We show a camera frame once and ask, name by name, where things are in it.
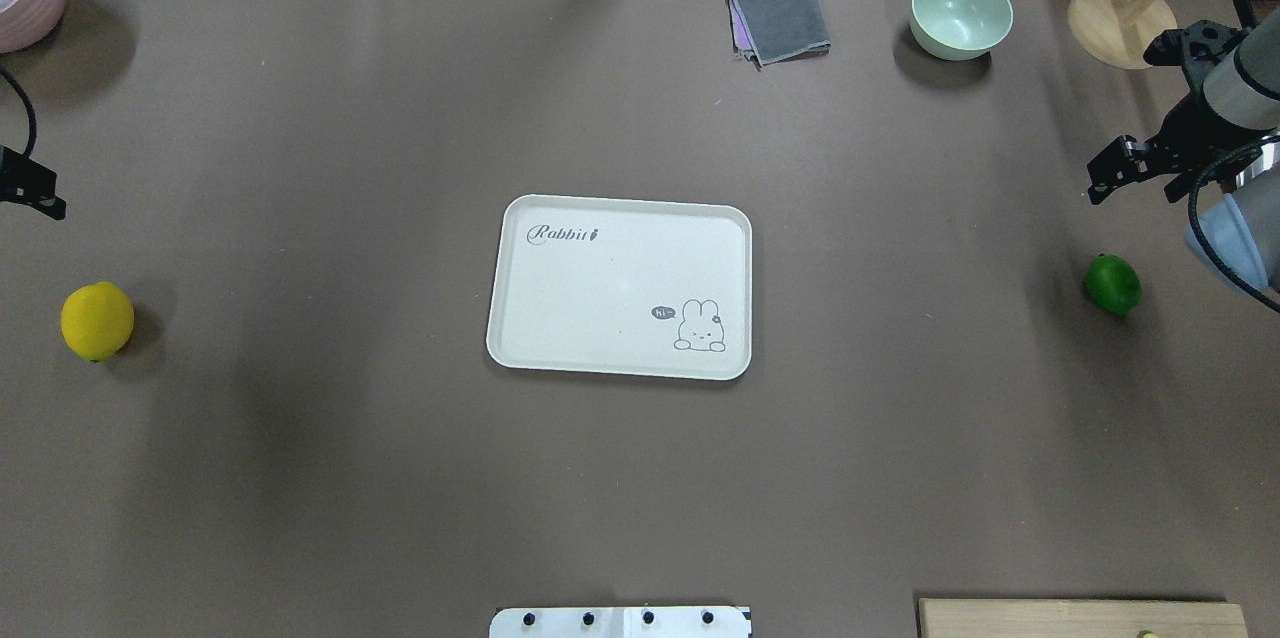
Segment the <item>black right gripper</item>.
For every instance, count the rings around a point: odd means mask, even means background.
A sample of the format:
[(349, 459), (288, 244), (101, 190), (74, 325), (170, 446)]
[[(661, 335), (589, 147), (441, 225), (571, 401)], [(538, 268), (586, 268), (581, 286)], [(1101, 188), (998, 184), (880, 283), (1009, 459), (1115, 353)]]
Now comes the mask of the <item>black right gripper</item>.
[(1213, 159), (1253, 140), (1253, 131), (1219, 115), (1204, 96), (1210, 73), (1233, 67), (1233, 51), (1252, 29), (1235, 29), (1212, 20), (1166, 29), (1143, 58), (1157, 67), (1180, 67), (1189, 92), (1165, 117), (1155, 136), (1138, 141), (1119, 136), (1092, 158), (1085, 169), (1091, 204), (1101, 205), (1115, 190), (1171, 176), (1164, 193), (1170, 204), (1183, 200), (1196, 176)]

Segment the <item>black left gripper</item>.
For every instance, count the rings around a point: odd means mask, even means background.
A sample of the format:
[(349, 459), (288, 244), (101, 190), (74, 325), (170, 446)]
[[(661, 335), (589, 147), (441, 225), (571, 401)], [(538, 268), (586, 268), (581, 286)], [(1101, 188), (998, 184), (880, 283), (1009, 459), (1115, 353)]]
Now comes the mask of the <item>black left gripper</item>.
[(61, 222), (67, 201), (56, 196), (55, 183), (41, 183), (41, 169), (26, 155), (1, 147), (1, 201), (23, 205)]

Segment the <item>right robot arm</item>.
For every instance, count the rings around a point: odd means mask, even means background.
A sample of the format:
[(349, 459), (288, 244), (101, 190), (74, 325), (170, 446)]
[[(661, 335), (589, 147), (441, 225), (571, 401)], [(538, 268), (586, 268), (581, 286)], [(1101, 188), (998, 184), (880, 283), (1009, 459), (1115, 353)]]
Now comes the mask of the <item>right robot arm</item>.
[(1277, 146), (1277, 14), (1252, 28), (1198, 20), (1166, 29), (1142, 58), (1180, 68), (1188, 94), (1155, 136), (1123, 135), (1088, 161), (1091, 202), (1171, 176), (1164, 192), (1187, 204), (1192, 252), (1236, 292), (1277, 310), (1277, 168), (1236, 183), (1265, 147)]

